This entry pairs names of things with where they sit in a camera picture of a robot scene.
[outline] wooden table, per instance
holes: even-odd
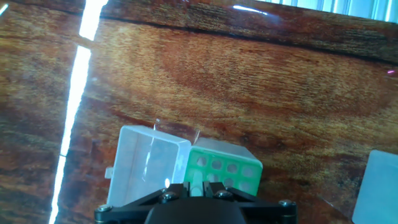
[[[109,0],[90,41],[83,0],[8,3],[0,223],[48,223],[56,174],[57,223],[91,223],[121,126],[157,118],[247,147],[264,165],[258,196],[296,201],[300,223],[349,223],[370,151],[398,153],[397,24],[257,1]],[[78,46],[88,75],[71,80]],[[81,102],[65,124],[68,99]]]

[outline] clear plastic lid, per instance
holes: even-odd
[[[171,183],[181,183],[191,142],[145,126],[123,126],[108,204],[120,207]]]

